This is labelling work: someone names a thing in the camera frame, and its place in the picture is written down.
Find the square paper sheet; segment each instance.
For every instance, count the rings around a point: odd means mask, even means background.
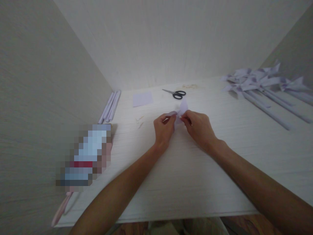
[[[151,91],[133,95],[133,107],[153,103]]]

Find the white table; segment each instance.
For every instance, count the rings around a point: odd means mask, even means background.
[[[287,131],[245,99],[221,89],[218,78],[123,91],[113,124],[111,165],[83,193],[74,193],[58,227],[72,226],[95,196],[154,143],[153,120],[180,102],[162,91],[184,90],[190,110],[210,117],[218,138],[243,158],[313,205],[313,124],[266,99],[272,110],[292,124]],[[132,107],[132,95],[151,91],[154,103]],[[303,114],[313,107],[285,94]],[[144,116],[139,123],[136,118]],[[257,210],[229,176],[188,135],[184,126],[173,134],[170,147],[121,215],[118,223],[256,213]]]

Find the floor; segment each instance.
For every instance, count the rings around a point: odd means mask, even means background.
[[[243,228],[250,235],[282,235],[263,215],[225,217]],[[148,222],[122,224],[113,235],[142,235]]]

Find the right hand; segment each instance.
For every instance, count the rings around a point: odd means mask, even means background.
[[[215,136],[207,115],[187,110],[181,120],[185,123],[191,137],[207,153],[211,153],[221,142]]]

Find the forearm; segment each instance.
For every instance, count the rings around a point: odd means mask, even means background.
[[[152,146],[91,202],[70,234],[105,234],[123,213],[166,148]]]
[[[313,231],[313,208],[309,204],[239,156],[224,141],[216,144],[218,147],[208,153],[276,227],[286,234]]]

